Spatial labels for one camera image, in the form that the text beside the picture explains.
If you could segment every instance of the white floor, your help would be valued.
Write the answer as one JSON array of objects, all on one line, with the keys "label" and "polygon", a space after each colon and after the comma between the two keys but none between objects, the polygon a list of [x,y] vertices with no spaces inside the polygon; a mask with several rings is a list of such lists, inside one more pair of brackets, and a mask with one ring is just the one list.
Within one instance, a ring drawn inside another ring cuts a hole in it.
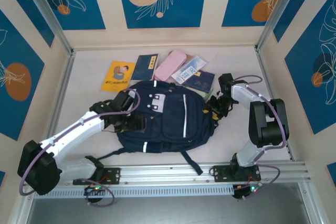
[{"label": "white floor", "polygon": [[[79,51],[71,72],[68,89],[62,106],[57,132],[78,120],[94,103],[113,99],[116,93],[100,91],[105,75],[113,60],[136,62],[138,55],[159,54],[162,61],[175,48],[148,47],[138,49],[115,49],[101,51]],[[190,55],[199,55],[207,65],[203,68],[216,74],[213,86],[214,93],[219,90],[218,77],[222,73],[232,73],[233,77],[246,74],[261,74],[261,69],[252,46],[246,47],[180,47]],[[265,83],[254,85],[254,88],[267,95]],[[227,118],[219,122],[219,127],[208,143],[189,151],[191,158],[198,163],[227,162],[234,153],[240,151],[248,141],[249,112],[242,105],[234,106]],[[101,132],[86,140],[69,158],[85,155],[100,157],[121,148],[117,135]],[[286,148],[269,151],[261,160],[288,160]],[[185,164],[180,153],[125,153],[103,160],[106,165],[152,165],[152,164]]]}]

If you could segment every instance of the book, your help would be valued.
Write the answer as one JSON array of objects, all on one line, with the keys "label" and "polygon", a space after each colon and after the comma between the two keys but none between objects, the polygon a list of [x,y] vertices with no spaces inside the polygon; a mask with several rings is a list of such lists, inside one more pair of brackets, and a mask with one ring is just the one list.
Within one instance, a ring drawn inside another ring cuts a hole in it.
[{"label": "book", "polygon": [[202,60],[199,56],[195,56],[192,60],[186,63],[183,67],[181,67],[178,71],[172,74],[172,77],[179,84],[182,84],[186,80],[188,80],[192,75],[194,75],[197,71],[199,71],[206,62]]},{"label": "book", "polygon": [[194,91],[197,94],[199,94],[204,99],[204,101],[207,101],[209,99],[210,95],[212,94],[212,92],[214,91],[213,87],[210,88],[209,93],[206,93],[206,92],[203,92],[203,91],[200,91],[200,90],[197,90],[197,89],[193,89],[193,88],[190,88],[188,86],[184,86],[184,87],[189,89],[189,90]]},{"label": "book", "polygon": [[113,61],[107,73],[101,90],[119,92],[126,89],[130,83],[135,63]]},{"label": "book", "polygon": [[215,75],[213,73],[198,71],[186,80],[183,85],[206,93],[210,92]]},{"label": "book", "polygon": [[132,75],[132,81],[150,81],[153,80],[154,71],[158,65],[158,54],[140,55]]}]

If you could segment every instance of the blue book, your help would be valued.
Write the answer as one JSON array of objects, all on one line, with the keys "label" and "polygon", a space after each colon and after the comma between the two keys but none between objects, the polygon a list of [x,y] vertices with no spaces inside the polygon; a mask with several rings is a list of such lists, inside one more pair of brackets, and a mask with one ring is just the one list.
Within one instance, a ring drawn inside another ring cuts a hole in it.
[{"label": "blue book", "polygon": [[155,55],[140,55],[132,75],[132,81],[150,81],[153,80],[154,72],[156,70],[157,57]]},{"label": "blue book", "polygon": [[214,81],[215,75],[213,73],[208,73],[199,70],[196,74],[187,79],[183,85],[200,90],[205,93],[209,93],[212,83]]}]

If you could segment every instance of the backpack strap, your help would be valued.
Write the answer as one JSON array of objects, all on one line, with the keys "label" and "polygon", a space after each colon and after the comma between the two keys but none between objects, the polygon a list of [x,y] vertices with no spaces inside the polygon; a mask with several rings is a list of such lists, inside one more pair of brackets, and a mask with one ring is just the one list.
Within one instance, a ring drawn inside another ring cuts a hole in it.
[{"label": "backpack strap", "polygon": [[188,164],[190,164],[195,169],[198,175],[201,175],[203,173],[200,166],[191,159],[191,157],[188,155],[187,152],[181,152],[181,154],[184,157],[184,159],[188,162]]},{"label": "backpack strap", "polygon": [[110,157],[112,155],[119,155],[119,154],[122,154],[122,153],[125,153],[125,152],[127,152],[125,148],[120,148],[117,151],[111,152],[111,153],[109,153],[109,154],[107,154],[105,156],[97,158],[97,160],[102,160],[102,159],[105,159],[105,158]]}]

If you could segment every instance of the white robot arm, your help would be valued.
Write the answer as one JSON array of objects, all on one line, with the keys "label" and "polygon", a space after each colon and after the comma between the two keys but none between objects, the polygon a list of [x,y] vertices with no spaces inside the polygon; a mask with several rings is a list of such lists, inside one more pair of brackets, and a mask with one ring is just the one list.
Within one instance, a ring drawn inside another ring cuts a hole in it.
[{"label": "white robot arm", "polygon": [[[100,180],[103,165],[96,158],[86,156],[70,162],[65,162],[64,158],[80,143],[109,125],[114,125],[115,132],[143,130],[145,128],[143,117],[125,115],[134,97],[133,91],[129,93],[121,91],[113,100],[95,103],[77,122],[55,136],[40,143],[33,140],[28,142],[22,152],[18,175],[24,177],[29,170],[26,181],[40,195],[50,192],[59,183],[75,179]],[[34,159],[35,164],[28,169]]]},{"label": "white robot arm", "polygon": [[241,151],[233,155],[229,166],[214,167],[221,173],[216,177],[218,182],[247,181],[249,174],[258,171],[256,162],[265,151],[284,147],[289,137],[285,103],[258,94],[244,80],[234,80],[230,73],[223,74],[218,80],[222,95],[218,98],[212,96],[206,110],[212,111],[213,118],[220,120],[228,116],[233,104],[242,104],[249,110],[250,139]]}]

